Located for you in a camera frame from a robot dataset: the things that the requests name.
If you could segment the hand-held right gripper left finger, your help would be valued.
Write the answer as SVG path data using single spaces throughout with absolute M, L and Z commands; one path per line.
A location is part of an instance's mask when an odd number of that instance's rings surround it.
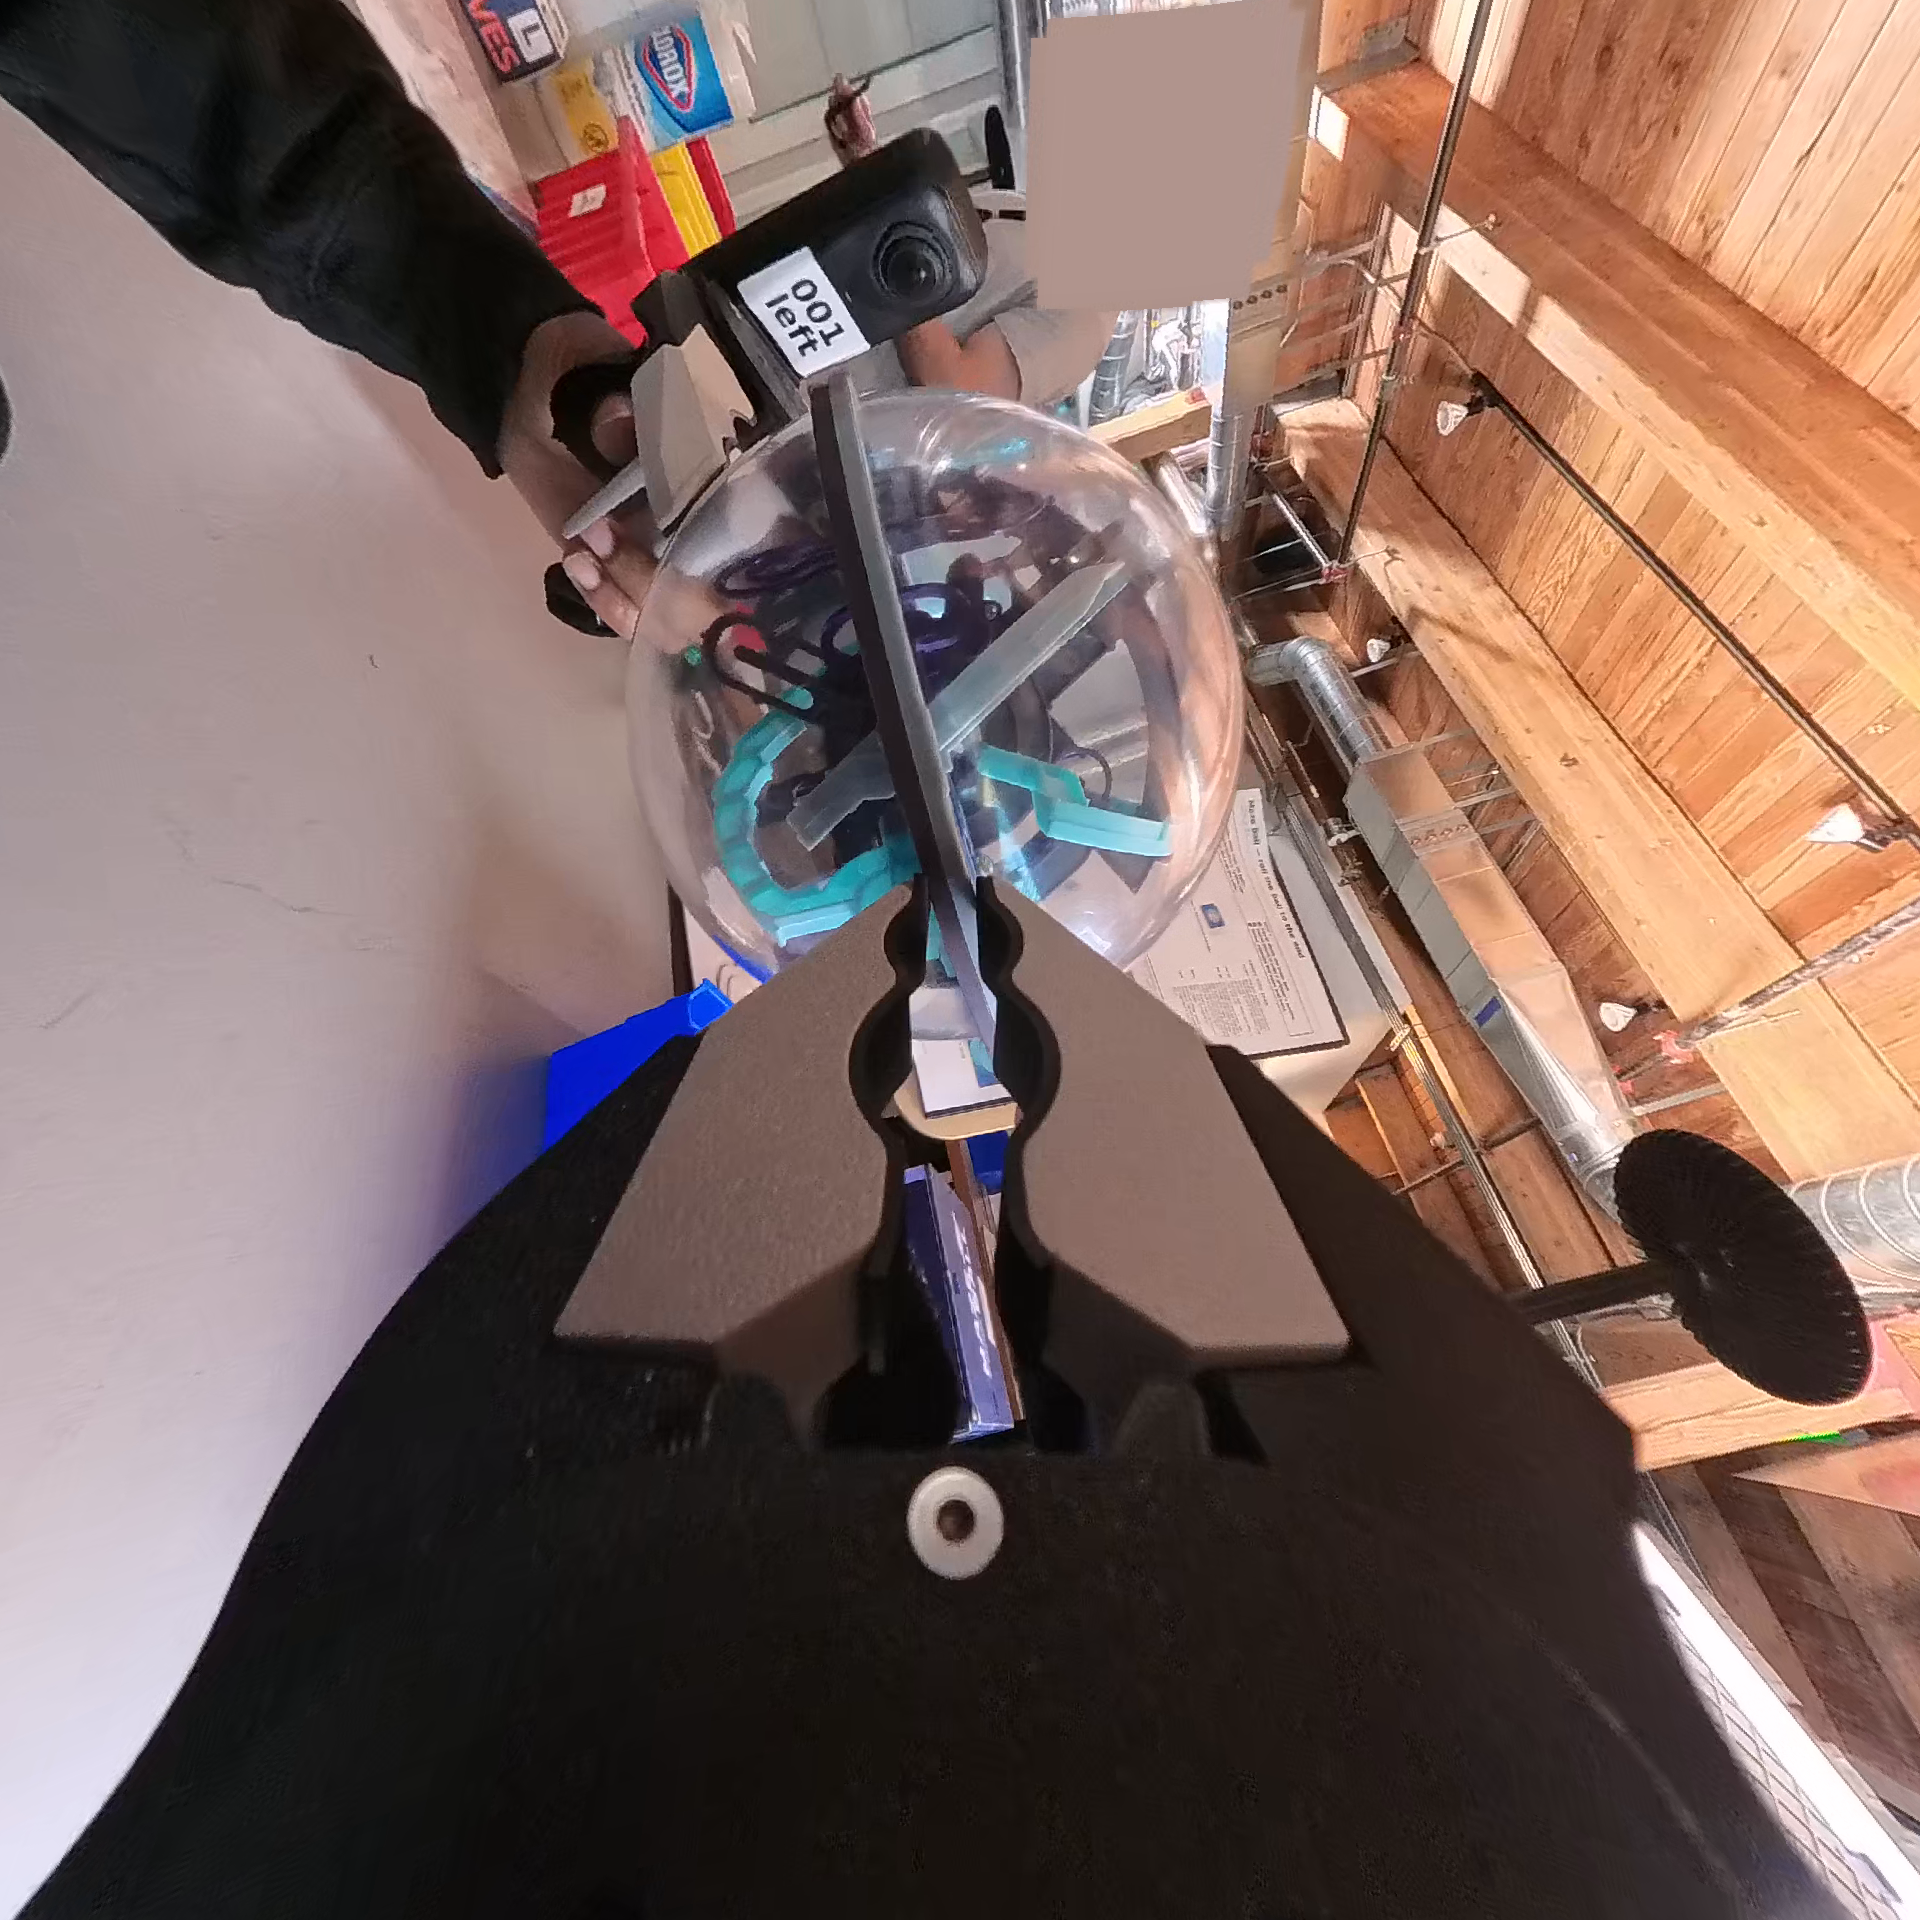
M 555 1333 L 771 1385 L 806 1438 L 918 1443 L 905 1147 L 918 886 L 708 1027 Z

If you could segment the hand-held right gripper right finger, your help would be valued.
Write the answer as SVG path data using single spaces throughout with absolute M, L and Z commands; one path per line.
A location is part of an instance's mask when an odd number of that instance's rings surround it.
M 1164 1387 L 1206 1403 L 1214 1382 L 1350 1361 L 1228 1069 L 1296 1119 L 1286 1095 L 1023 893 L 984 879 L 977 933 L 1018 1109 L 992 1282 L 1023 1438 L 1098 1454 Z

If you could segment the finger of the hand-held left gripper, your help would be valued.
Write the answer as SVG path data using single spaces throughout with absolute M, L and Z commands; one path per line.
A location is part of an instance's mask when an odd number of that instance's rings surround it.
M 1130 583 L 1130 566 L 1100 562 L 1082 566 L 1054 586 L 1012 627 L 994 637 L 958 677 L 932 697 L 929 716 L 943 753 L 953 749 L 969 734 L 1054 659 L 1090 620 L 1103 613 Z M 880 734 L 857 741 L 824 779 L 792 806 L 787 826 L 800 845 L 815 850 L 857 806 L 889 799 L 889 777 Z
M 622 463 L 610 463 L 592 437 L 612 396 L 627 396 L 635 437 L 635 453 Z M 564 539 L 584 539 L 598 522 L 630 510 L 644 510 L 656 533 L 671 534 L 730 463 L 738 430 L 750 422 L 753 403 L 706 326 L 564 372 L 562 446 L 600 475 L 598 492 L 564 522 Z

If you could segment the clear plastic maze ball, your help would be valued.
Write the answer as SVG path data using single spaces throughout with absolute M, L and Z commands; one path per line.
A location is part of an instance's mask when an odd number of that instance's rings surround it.
M 1015 399 L 855 396 L 923 700 L 1074 571 L 1130 583 L 943 753 L 974 875 L 1135 965 L 1208 873 L 1239 777 L 1230 611 L 1164 493 Z M 690 925 L 764 980 L 912 882 L 897 791 L 808 850 L 788 811 L 878 732 L 803 418 L 740 453 L 663 545 L 630 659 L 632 771 Z

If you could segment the person's left forearm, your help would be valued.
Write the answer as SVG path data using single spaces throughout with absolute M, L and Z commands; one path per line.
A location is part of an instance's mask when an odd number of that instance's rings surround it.
M 6 3 L 3 92 L 201 273 L 411 381 L 488 475 L 591 310 L 332 3 Z

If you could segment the person's left hand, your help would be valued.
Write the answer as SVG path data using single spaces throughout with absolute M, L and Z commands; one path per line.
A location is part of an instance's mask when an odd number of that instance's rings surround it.
M 497 458 L 506 479 L 558 546 L 561 570 L 582 606 L 612 636 L 632 643 L 656 580 L 655 516 L 635 497 L 578 538 L 564 538 L 564 524 L 601 479 L 564 450 L 552 428 L 555 385 L 569 371 L 612 364 L 627 349 L 627 340 L 598 310 L 543 323 L 524 349 Z

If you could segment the blue plastic bin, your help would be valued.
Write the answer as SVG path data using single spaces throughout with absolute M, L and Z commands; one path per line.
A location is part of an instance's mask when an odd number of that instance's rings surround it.
M 705 980 L 594 1036 L 562 1045 L 544 1065 L 543 1150 L 562 1141 L 588 1113 L 622 1089 L 659 1050 L 703 1036 L 731 997 Z

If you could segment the yellow plastic bin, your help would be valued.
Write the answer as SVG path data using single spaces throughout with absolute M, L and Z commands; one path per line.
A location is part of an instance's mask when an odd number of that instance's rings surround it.
M 650 153 L 648 162 L 659 187 L 663 213 L 671 217 L 679 237 L 681 255 L 686 259 L 706 251 L 723 237 L 723 225 L 719 221 L 706 195 L 706 178 L 703 171 L 705 143 L 681 142 L 679 146 Z

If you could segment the dark blue cardboard box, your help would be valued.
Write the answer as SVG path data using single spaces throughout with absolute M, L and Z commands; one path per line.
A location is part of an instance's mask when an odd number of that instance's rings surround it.
M 951 1441 L 974 1444 L 1012 1434 L 1023 1422 L 1018 1375 L 1003 1355 L 972 1213 L 947 1173 L 929 1165 L 905 1173 L 904 1244 L 951 1364 Z

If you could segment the white wipes container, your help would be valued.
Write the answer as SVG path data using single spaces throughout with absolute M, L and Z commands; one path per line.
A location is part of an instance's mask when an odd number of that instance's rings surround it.
M 665 5 L 610 50 L 648 153 L 753 121 L 753 38 L 724 5 Z

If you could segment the printed paper notice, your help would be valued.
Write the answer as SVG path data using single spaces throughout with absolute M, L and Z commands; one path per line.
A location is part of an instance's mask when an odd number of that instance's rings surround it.
M 1350 1043 L 1273 863 L 1262 789 L 1236 794 L 1208 873 L 1130 975 L 1206 1043 L 1251 1060 Z

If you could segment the grey metal pipe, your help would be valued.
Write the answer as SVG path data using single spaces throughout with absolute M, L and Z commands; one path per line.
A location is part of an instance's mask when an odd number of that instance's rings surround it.
M 1264 403 L 1255 330 L 1246 313 L 1246 295 L 1206 303 L 1203 386 L 1214 399 L 1206 510 L 1216 545 L 1230 545 L 1241 527 L 1258 409 Z

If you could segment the black round disc on rod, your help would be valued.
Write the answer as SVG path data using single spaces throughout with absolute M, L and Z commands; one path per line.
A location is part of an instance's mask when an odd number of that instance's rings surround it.
M 1791 1194 L 1705 1137 L 1634 1137 L 1615 1199 L 1640 1257 L 1510 1299 L 1530 1325 L 1558 1325 L 1659 1297 L 1695 1341 L 1761 1391 L 1799 1405 L 1862 1394 L 1875 1369 L 1857 1286 Z

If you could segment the white grid panel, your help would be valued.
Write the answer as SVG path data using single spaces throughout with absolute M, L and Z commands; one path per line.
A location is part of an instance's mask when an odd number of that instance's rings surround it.
M 1785 1685 L 1739 1637 L 1667 1535 L 1640 1522 L 1634 1553 L 1719 1739 L 1816 1879 L 1847 1915 L 1916 1918 L 1916 1859 L 1882 1799 L 1850 1761 L 1811 1735 Z

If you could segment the silver air duct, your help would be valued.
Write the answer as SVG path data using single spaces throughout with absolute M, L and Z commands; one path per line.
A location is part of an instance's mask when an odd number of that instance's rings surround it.
M 1623 1093 L 1600 1043 L 1594 1009 L 1528 913 L 1470 813 L 1434 771 L 1427 743 L 1407 743 L 1370 703 L 1337 647 L 1314 636 L 1260 643 L 1243 661 L 1251 689 L 1290 689 L 1343 777 L 1344 822 L 1384 879 L 1384 930 L 1409 939 L 1390 956 L 1412 958 L 1403 978 L 1410 1045 L 1431 1076 L 1428 1098 L 1463 1146 L 1466 1111 L 1434 1038 L 1427 1001 L 1444 997 L 1443 1036 L 1487 1059 L 1510 1085 L 1516 1123 L 1467 1150 L 1474 1179 L 1498 1189 L 1510 1138 L 1536 1141 L 1566 1189 L 1579 1195 L 1590 1235 L 1630 1238 L 1617 1199 L 1617 1171 L 1650 1137 L 1678 1146 L 1675 1129 L 1649 1129 Z

